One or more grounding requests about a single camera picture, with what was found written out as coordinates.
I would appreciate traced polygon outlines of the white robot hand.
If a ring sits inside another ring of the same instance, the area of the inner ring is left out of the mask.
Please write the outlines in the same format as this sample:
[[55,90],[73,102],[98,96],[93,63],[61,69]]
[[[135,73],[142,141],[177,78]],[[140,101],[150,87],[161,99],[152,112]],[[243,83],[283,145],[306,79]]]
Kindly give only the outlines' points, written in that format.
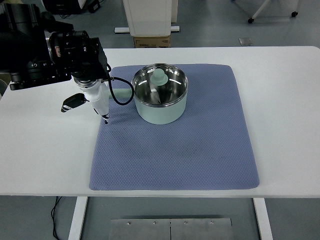
[[61,112],[77,108],[89,101],[95,112],[100,115],[104,123],[109,123],[109,87],[102,79],[96,79],[89,82],[80,82],[74,79],[78,87],[84,92],[76,93],[65,99],[61,106]]

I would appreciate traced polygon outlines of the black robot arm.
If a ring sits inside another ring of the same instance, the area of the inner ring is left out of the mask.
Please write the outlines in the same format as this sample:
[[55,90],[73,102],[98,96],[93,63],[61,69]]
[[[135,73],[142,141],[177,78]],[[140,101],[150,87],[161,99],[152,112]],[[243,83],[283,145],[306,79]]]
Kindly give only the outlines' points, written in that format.
[[67,98],[61,111],[89,102],[109,120],[110,69],[100,40],[45,18],[35,4],[0,5],[0,71],[10,74],[13,91],[74,80],[81,93]]

